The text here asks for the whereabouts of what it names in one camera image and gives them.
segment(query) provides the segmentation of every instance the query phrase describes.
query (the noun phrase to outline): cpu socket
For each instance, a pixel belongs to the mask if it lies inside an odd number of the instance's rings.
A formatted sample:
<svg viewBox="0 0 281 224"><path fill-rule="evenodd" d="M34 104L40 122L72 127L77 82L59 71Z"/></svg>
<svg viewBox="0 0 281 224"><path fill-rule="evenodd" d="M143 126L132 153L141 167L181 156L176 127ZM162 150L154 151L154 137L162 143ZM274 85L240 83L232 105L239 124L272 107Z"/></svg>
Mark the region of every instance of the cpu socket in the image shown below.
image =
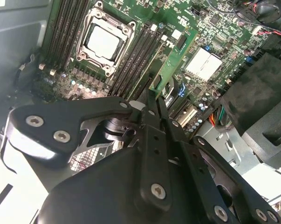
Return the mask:
<svg viewBox="0 0 281 224"><path fill-rule="evenodd" d="M86 60L111 76L130 46L135 32L134 21L124 24L103 11L98 1L85 17L76 49L77 61Z"/></svg>

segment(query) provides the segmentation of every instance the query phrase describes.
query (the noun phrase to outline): motherboard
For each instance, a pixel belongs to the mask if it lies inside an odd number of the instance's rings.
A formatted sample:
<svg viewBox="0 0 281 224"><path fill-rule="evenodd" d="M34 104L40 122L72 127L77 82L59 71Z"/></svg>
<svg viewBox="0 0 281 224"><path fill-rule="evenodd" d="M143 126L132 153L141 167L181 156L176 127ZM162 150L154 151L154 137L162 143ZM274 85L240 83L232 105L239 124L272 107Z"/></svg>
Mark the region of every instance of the motherboard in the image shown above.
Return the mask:
<svg viewBox="0 0 281 224"><path fill-rule="evenodd" d="M54 102L151 89L191 135L262 54L259 30L203 0L54 0L32 91Z"/></svg>

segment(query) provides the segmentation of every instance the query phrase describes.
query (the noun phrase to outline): chipset heatsink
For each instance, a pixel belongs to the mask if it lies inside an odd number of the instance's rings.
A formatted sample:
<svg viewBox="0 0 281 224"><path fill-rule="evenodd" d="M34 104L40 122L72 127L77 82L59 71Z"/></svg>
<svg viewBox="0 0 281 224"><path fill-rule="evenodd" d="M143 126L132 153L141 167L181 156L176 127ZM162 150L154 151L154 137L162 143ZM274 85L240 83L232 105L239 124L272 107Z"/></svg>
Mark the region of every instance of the chipset heatsink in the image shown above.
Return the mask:
<svg viewBox="0 0 281 224"><path fill-rule="evenodd" d="M214 54L199 48L190 62L186 65L185 70L203 81L207 81L217 71L222 61Z"/></svg>
<svg viewBox="0 0 281 224"><path fill-rule="evenodd" d="M98 1L85 17L76 60L86 60L111 76L118 68L135 33L134 21L124 24L103 11Z"/></svg>

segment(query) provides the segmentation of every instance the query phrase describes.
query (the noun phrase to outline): screw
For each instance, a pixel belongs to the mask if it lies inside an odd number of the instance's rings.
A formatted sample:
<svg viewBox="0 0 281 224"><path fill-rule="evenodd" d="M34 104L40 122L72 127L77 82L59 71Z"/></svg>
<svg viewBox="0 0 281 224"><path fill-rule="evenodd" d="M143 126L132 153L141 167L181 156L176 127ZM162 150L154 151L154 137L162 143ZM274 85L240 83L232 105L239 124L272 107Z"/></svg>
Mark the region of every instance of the screw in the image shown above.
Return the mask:
<svg viewBox="0 0 281 224"><path fill-rule="evenodd" d="M70 141L71 137L68 132L66 131L57 131L53 134L53 138L61 143L67 143Z"/></svg>
<svg viewBox="0 0 281 224"><path fill-rule="evenodd" d="M198 142L203 146L205 145L205 141L203 141L202 139L198 139Z"/></svg>
<svg viewBox="0 0 281 224"><path fill-rule="evenodd" d="M102 13L98 11L98 12L96 13L96 15L97 15L97 17L101 17L101 16L102 16Z"/></svg>
<svg viewBox="0 0 281 224"><path fill-rule="evenodd" d="M157 183L152 184L151 192L156 198L161 199L161 200L163 200L166 196L166 192L165 192L164 188L160 184L157 184Z"/></svg>
<svg viewBox="0 0 281 224"><path fill-rule="evenodd" d="M44 120L39 116L28 116L25 119L26 123L33 127L41 127L44 124Z"/></svg>
<svg viewBox="0 0 281 224"><path fill-rule="evenodd" d="M227 222L228 221L227 213L224 211L223 208L221 208L220 206L216 205L214 207L214 211L215 211L216 216L218 216L223 222Z"/></svg>
<svg viewBox="0 0 281 224"><path fill-rule="evenodd" d="M173 124L175 127L178 127L178 122L176 122L175 120L172 121L172 124Z"/></svg>
<svg viewBox="0 0 281 224"><path fill-rule="evenodd" d="M155 115L154 111L149 110L149 113L150 113L151 115Z"/></svg>
<svg viewBox="0 0 281 224"><path fill-rule="evenodd" d="M265 222L267 221L266 215L261 210L256 209L255 211L256 211L256 214L259 216L259 218L261 218Z"/></svg>
<svg viewBox="0 0 281 224"><path fill-rule="evenodd" d="M269 216L274 220L274 222L278 222L277 217L271 212L271 211L267 211L267 213L269 214Z"/></svg>
<svg viewBox="0 0 281 224"><path fill-rule="evenodd" d="M125 103L120 103L123 108L127 108L128 106Z"/></svg>
<svg viewBox="0 0 281 224"><path fill-rule="evenodd" d="M127 34L128 32L129 32L129 29L128 29L128 28L124 28L124 29L123 29L123 33L124 33L124 34Z"/></svg>

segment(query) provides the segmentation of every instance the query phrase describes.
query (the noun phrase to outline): gray metal surface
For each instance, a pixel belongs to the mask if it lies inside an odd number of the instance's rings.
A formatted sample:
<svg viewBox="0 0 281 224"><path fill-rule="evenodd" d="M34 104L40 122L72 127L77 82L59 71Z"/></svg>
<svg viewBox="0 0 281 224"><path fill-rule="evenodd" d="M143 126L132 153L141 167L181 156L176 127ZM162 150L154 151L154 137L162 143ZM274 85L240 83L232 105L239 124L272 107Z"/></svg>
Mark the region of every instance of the gray metal surface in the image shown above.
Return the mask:
<svg viewBox="0 0 281 224"><path fill-rule="evenodd" d="M5 124L9 108L27 104L31 96L13 99L14 76L24 60L42 45L52 0L0 0L0 129ZM28 83L35 74L37 59L21 73L20 83Z"/></svg>
<svg viewBox="0 0 281 224"><path fill-rule="evenodd" d="M205 122L197 135L206 139L240 175L260 163L235 128L220 133L209 122Z"/></svg>

